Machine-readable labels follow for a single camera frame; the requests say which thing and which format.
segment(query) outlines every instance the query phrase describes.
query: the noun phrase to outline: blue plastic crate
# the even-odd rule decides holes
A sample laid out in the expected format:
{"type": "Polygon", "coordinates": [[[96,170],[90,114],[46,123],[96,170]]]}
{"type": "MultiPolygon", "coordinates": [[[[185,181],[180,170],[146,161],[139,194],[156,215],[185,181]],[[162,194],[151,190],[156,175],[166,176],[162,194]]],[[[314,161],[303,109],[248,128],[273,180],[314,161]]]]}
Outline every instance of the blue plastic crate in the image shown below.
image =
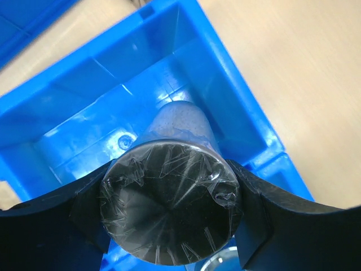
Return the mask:
{"type": "MultiPolygon", "coordinates": [[[[152,1],[0,98],[0,180],[22,200],[70,183],[122,155],[175,100],[203,109],[224,158],[312,199],[195,0],[152,1]]],[[[113,246],[102,267],[154,265],[113,246]]]]}
{"type": "Polygon", "coordinates": [[[0,0],[0,68],[77,0],[0,0]]]}

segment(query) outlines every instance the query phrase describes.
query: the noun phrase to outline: clear plastic film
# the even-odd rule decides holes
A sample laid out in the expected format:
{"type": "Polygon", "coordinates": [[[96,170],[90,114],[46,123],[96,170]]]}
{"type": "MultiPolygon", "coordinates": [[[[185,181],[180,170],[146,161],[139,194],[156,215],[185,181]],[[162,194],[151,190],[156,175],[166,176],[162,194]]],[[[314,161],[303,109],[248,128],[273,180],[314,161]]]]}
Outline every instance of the clear plastic film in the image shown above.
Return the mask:
{"type": "MultiPolygon", "coordinates": [[[[172,107],[178,105],[199,110],[188,103],[172,107]]],[[[155,264],[184,265],[212,255],[233,236],[241,217],[239,184],[214,151],[210,127],[210,134],[196,134],[184,129],[186,119],[177,124],[184,111],[158,119],[162,110],[105,175],[101,214],[112,238],[132,255],[155,264]],[[186,137],[174,137],[172,131],[186,137]]]]}

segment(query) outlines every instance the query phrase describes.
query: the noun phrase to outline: metal cylinder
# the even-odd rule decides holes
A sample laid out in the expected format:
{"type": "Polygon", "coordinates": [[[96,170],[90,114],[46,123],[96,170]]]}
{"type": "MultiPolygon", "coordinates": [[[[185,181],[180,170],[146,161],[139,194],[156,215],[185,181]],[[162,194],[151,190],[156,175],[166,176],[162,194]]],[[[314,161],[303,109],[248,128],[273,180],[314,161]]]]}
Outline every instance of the metal cylinder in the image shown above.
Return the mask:
{"type": "Polygon", "coordinates": [[[100,209],[111,237],[155,264],[183,265],[221,249],[240,222],[239,184],[204,113],[165,105],[110,168],[100,209]]]}

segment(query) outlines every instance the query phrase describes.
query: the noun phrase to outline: metal object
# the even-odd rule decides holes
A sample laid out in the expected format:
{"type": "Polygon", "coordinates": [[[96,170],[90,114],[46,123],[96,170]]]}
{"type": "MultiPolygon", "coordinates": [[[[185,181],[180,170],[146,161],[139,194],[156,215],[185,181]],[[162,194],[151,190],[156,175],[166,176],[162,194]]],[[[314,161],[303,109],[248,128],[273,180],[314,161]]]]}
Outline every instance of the metal object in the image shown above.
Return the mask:
{"type": "Polygon", "coordinates": [[[194,263],[222,248],[241,210],[236,176],[217,149],[198,107],[165,105],[104,177],[101,212],[112,238],[162,265],[194,263]]]}

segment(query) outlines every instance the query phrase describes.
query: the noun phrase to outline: light wood surface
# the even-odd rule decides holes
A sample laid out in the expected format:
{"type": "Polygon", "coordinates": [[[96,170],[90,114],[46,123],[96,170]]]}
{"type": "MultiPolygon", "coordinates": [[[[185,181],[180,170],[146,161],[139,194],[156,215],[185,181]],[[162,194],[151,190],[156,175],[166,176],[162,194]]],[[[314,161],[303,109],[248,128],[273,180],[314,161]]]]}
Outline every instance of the light wood surface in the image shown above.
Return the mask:
{"type": "MultiPolygon", "coordinates": [[[[200,0],[317,202],[361,204],[361,2],[200,0]]],[[[6,93],[135,10],[82,0],[0,72],[6,93]]]]}

